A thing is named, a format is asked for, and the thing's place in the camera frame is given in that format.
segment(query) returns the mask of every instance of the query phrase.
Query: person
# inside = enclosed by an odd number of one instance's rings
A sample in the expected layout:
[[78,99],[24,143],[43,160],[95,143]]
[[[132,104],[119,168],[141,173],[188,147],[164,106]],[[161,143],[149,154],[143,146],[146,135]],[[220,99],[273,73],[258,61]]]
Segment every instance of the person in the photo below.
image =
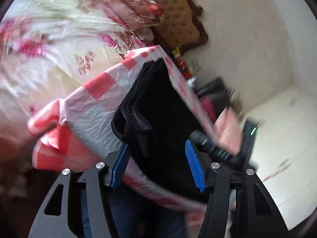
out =
[[[84,234],[91,234],[86,193],[81,196]],[[120,238],[186,238],[185,214],[162,207],[122,184],[109,205]]]

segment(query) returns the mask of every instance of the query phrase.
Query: floor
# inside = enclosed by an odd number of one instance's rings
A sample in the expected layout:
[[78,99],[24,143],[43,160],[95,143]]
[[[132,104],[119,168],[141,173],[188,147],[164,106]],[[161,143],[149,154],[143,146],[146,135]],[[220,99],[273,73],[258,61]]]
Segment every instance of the floor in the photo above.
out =
[[296,85],[247,113],[260,126],[251,161],[289,229],[317,206],[317,100]]

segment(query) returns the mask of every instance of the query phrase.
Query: black cloth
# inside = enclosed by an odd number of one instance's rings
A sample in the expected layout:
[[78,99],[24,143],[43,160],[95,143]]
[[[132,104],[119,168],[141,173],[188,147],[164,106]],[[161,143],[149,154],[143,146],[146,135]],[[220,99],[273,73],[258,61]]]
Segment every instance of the black cloth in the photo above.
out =
[[163,59],[143,65],[111,125],[152,181],[185,197],[208,201],[195,186],[184,148],[191,132],[203,129],[172,87]]
[[211,94],[215,91],[225,90],[227,88],[221,77],[216,77],[214,80],[208,82],[206,85],[202,86],[200,89],[196,90],[196,95],[199,99],[202,97]]

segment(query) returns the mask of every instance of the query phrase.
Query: floral bedsheet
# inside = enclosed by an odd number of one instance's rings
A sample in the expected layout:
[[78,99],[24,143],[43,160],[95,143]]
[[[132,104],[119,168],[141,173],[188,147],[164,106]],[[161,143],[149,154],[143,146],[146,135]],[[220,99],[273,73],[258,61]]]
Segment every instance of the floral bedsheet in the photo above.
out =
[[27,120],[144,47],[103,0],[15,0],[0,23],[0,162],[30,138]]

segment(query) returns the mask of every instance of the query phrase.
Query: metal screw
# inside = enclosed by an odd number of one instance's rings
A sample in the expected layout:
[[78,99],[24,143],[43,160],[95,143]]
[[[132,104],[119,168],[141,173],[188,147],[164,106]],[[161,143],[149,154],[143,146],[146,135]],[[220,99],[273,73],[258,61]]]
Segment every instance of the metal screw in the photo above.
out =
[[96,164],[96,168],[98,168],[98,169],[101,169],[101,168],[104,168],[104,167],[105,167],[105,163],[104,162],[98,162]]
[[250,175],[250,176],[254,175],[254,170],[250,169],[250,168],[247,169],[247,174]]
[[218,168],[220,167],[220,164],[214,162],[214,163],[212,163],[210,166],[211,166],[211,168],[218,169]]
[[61,173],[63,176],[66,176],[66,175],[70,174],[70,169],[65,168]]

